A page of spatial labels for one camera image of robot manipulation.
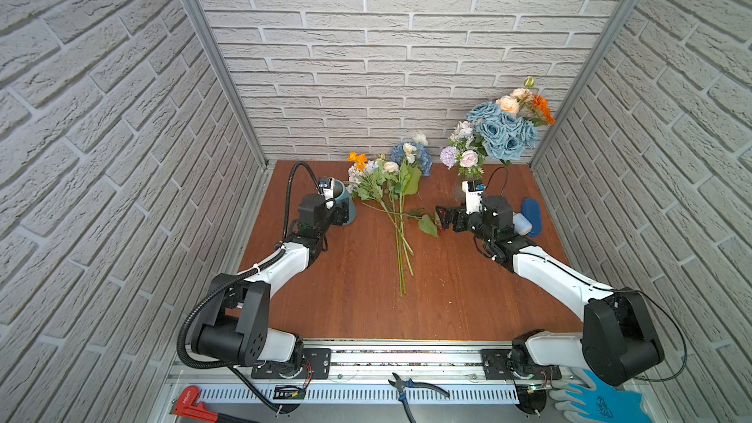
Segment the white poppy stem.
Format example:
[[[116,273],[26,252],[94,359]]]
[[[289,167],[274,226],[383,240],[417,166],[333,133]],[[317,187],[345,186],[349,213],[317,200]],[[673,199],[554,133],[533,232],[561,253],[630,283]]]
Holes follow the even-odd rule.
[[[415,133],[413,137],[401,145],[403,160],[413,166],[430,164],[431,156],[427,149],[428,139],[423,133]]]

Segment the teal ceramic vase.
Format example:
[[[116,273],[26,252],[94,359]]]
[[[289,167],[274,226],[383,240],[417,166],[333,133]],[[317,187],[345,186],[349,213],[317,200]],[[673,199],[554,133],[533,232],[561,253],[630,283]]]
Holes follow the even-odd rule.
[[[356,218],[356,207],[350,192],[342,181],[334,180],[333,194],[335,199],[334,223],[341,226],[351,224]]]

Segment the orange gerbera stem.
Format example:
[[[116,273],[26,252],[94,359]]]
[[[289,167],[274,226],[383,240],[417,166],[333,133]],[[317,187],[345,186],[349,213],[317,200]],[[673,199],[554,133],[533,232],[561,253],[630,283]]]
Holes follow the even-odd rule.
[[[548,104],[546,98],[539,94],[534,94],[528,103],[528,107],[531,111],[530,121],[536,127],[548,127],[556,123],[550,109],[550,104]]]

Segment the white lilac mixed bouquet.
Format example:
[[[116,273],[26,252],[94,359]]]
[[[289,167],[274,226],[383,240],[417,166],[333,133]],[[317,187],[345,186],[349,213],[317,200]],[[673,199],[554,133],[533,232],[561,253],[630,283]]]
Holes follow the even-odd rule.
[[[459,175],[465,179],[481,179],[483,164],[488,158],[484,141],[474,121],[461,121],[440,152],[440,161],[446,168],[458,168]]]

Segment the dusty blue rose bouquet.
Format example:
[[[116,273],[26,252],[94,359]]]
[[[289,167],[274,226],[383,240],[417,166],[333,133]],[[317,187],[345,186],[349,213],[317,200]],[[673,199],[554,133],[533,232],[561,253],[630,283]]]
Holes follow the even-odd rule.
[[[524,117],[503,111],[495,102],[485,102],[474,107],[466,117],[480,136],[481,147],[488,157],[505,164],[520,161],[528,150],[537,148],[538,127]]]

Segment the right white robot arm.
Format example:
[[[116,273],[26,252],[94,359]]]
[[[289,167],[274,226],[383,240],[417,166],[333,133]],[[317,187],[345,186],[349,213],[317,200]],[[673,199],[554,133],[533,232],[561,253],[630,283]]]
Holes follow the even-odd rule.
[[[520,233],[507,199],[438,207],[435,217],[442,229],[471,233],[485,257],[544,289],[583,324],[578,333],[534,330],[517,337],[509,358],[514,369],[581,368],[617,387],[665,360],[644,295],[599,283],[550,256]]]

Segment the blue hydrangea white bouquet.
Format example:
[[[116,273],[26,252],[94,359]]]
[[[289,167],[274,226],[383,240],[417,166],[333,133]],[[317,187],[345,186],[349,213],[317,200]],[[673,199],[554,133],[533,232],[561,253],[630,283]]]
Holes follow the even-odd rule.
[[[401,145],[396,146],[392,150],[385,168],[387,168],[390,174],[395,176],[394,181],[390,185],[390,199],[394,212],[408,213],[405,210],[407,198],[418,192],[421,178],[430,175],[432,159],[430,164],[423,164],[423,166],[407,164],[403,160]],[[401,265],[401,272],[399,274],[401,274],[401,281],[403,281],[405,280],[405,274],[414,275],[411,265],[411,257],[414,255],[414,252],[409,245],[409,241],[407,241],[407,237],[405,237],[405,227],[407,227],[407,222],[410,218],[408,217],[404,221],[401,221],[395,215],[394,217],[397,223],[398,255],[399,264]]]

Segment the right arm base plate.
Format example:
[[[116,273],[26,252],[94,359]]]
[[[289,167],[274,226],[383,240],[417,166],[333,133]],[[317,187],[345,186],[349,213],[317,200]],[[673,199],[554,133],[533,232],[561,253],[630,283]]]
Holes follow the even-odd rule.
[[[481,361],[489,381],[554,381],[562,378],[559,366],[525,362],[513,349],[483,349]]]

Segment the pink white mixed bouquet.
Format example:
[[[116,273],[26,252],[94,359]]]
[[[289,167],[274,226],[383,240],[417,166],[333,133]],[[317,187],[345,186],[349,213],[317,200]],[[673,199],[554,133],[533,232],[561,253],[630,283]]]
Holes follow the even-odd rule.
[[[385,211],[393,212],[394,208],[392,207],[392,202],[390,199],[390,185],[394,181],[395,176],[393,174],[390,174],[385,168],[385,164],[389,160],[386,159],[385,156],[380,156],[376,159],[369,160],[376,166],[374,174],[374,200],[369,201],[362,201],[362,203],[366,207],[376,207],[380,209],[384,209]],[[401,281],[401,265],[399,262],[399,255],[398,255],[398,235],[397,235],[397,223],[395,220],[394,215],[390,215],[389,213],[386,213],[390,223],[393,225],[395,230],[395,247],[396,247],[396,253],[397,253],[397,262],[398,262],[398,284],[399,284],[399,295],[401,297],[405,297],[407,295],[407,274],[405,274],[405,280]]]

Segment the peach rose stem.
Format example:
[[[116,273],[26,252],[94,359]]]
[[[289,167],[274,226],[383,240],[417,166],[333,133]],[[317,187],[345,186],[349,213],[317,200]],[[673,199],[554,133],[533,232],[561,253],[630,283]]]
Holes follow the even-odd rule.
[[[535,79],[532,76],[528,76],[522,87],[516,88],[510,94],[497,99],[495,103],[502,112],[507,112],[516,117],[530,118],[533,115],[536,96],[532,92],[534,85]]]

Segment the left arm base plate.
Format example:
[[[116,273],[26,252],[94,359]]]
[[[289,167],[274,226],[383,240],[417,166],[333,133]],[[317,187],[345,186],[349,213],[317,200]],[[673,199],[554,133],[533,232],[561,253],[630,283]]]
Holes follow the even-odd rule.
[[[255,380],[326,380],[332,360],[329,348],[305,347],[287,362],[258,362],[252,367]]]

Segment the orange white small bouquet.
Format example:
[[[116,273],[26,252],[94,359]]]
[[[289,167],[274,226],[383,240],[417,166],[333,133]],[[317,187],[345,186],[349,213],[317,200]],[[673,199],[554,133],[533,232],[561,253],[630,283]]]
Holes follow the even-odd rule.
[[[376,166],[364,154],[350,152],[348,161],[352,164],[348,169],[346,189],[352,197],[362,201],[374,200],[374,172]]]

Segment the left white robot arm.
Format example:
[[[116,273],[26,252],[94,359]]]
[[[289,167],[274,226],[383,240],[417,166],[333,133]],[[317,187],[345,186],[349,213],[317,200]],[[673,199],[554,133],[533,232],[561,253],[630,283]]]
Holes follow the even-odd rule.
[[[329,228],[351,223],[355,214],[349,198],[305,196],[295,228],[269,257],[240,273],[215,276],[178,333],[183,364],[213,369],[278,362],[300,368],[302,339],[269,326],[271,299],[328,248]]]

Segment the clear glass vase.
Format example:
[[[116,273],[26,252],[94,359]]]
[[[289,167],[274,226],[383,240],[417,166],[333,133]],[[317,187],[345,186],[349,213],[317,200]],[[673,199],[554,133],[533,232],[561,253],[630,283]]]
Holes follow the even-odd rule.
[[[454,188],[454,197],[456,197],[456,200],[463,201],[467,189],[473,189],[478,183],[478,176],[460,174],[457,178],[456,188]]]

